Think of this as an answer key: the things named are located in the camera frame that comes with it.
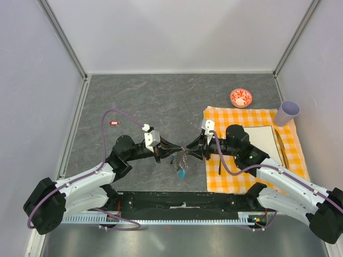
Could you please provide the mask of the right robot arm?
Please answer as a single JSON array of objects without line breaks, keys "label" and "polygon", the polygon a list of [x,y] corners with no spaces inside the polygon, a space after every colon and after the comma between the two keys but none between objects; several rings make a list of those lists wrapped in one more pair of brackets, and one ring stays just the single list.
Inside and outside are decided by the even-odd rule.
[{"label": "right robot arm", "polygon": [[249,173],[279,188],[255,183],[245,197],[246,206],[253,211],[261,207],[279,211],[309,227],[313,234],[329,244],[342,235],[342,190],[328,190],[313,184],[277,163],[267,153],[250,143],[241,125],[226,128],[224,139],[218,138],[214,125],[203,125],[200,136],[187,146],[188,154],[203,160],[218,154],[232,156],[237,175]]}]

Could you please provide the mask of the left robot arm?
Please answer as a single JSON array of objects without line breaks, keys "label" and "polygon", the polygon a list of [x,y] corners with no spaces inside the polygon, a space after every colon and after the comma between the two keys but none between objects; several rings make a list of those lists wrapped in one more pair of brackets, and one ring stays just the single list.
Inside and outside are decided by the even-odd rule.
[{"label": "left robot arm", "polygon": [[128,135],[120,136],[109,156],[97,166],[78,175],[57,181],[49,177],[38,182],[24,203],[27,227],[40,235],[53,231],[63,219],[96,208],[113,210],[117,192],[111,183],[123,178],[131,169],[130,161],[152,157],[156,162],[180,152],[181,146],[146,133],[141,143]]}]

